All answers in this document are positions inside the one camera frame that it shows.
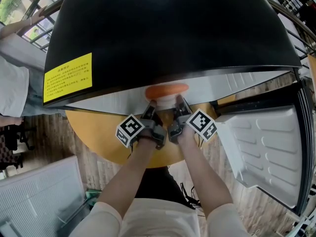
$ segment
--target yellow table top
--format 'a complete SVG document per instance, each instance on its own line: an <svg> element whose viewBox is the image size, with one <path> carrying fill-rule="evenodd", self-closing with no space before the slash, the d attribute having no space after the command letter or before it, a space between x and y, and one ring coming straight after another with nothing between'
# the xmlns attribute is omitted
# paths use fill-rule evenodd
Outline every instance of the yellow table top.
<svg viewBox="0 0 316 237"><path fill-rule="evenodd" d="M201 108L213 119L216 119L216 114L209 103L191 106L193 112L198 108ZM131 149L126 148L115 136L117 125L121 123L126 116L78 111L66 111L66 114L77 136L93 152L118 164L124 164L127 161ZM163 127L167 129L173 122L172 111L160 111L157 112L157 114L163 122ZM172 165L182 160L183 155L180 152L179 146L171 143L167 138L165 146L160 151L155 151L148 168Z"/></svg>

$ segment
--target yellow label with text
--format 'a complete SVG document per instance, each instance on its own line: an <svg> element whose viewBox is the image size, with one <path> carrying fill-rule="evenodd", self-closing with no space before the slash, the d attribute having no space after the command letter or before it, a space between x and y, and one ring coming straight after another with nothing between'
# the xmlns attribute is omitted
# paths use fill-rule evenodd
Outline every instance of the yellow label with text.
<svg viewBox="0 0 316 237"><path fill-rule="evenodd" d="M92 53L45 73L44 103L92 87Z"/></svg>

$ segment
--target window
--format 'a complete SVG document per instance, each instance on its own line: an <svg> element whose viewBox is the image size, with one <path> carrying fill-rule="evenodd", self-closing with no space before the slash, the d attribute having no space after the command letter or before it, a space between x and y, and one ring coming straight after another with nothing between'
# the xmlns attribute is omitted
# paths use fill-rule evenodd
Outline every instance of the window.
<svg viewBox="0 0 316 237"><path fill-rule="evenodd" d="M5 25L18 22L53 2L53 0L0 0L0 21ZM22 38L47 52L54 23L51 17L45 18L27 31Z"/></svg>

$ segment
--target person's arm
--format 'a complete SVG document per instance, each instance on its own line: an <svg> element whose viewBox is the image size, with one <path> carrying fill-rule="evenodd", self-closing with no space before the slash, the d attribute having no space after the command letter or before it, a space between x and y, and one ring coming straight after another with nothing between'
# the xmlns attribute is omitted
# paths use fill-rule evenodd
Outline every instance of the person's arm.
<svg viewBox="0 0 316 237"><path fill-rule="evenodd" d="M219 206L233 203L227 186L209 165L194 140L194 130L186 125L178 142L206 218Z"/></svg>
<svg viewBox="0 0 316 237"><path fill-rule="evenodd" d="M22 20L22 21L2 27L0 30L0 40L13 33L16 33L18 30L22 29L23 27L34 25L38 23L39 21L43 20L44 16L40 16L40 14L42 13L44 9L45 7L42 9L39 9L32 17L26 20Z"/></svg>
<svg viewBox="0 0 316 237"><path fill-rule="evenodd" d="M110 205L123 218L135 198L155 148L155 142L140 139L136 150L131 154L127 163L106 185L98 198L98 202Z"/></svg>
<svg viewBox="0 0 316 237"><path fill-rule="evenodd" d="M12 125L12 124L20 125L22 121L23 121L23 118L0 116L0 127Z"/></svg>

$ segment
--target black and white marker cube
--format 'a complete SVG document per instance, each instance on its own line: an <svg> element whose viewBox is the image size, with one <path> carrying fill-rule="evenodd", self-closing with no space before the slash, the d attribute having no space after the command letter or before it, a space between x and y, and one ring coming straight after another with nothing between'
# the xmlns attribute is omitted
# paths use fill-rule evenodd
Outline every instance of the black and white marker cube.
<svg viewBox="0 0 316 237"><path fill-rule="evenodd" d="M216 132L214 119L201 109L198 109L188 120L187 124L200 135L203 140L208 141Z"/></svg>
<svg viewBox="0 0 316 237"><path fill-rule="evenodd" d="M131 140L144 129L144 125L133 115L129 115L118 126L116 137L128 148Z"/></svg>

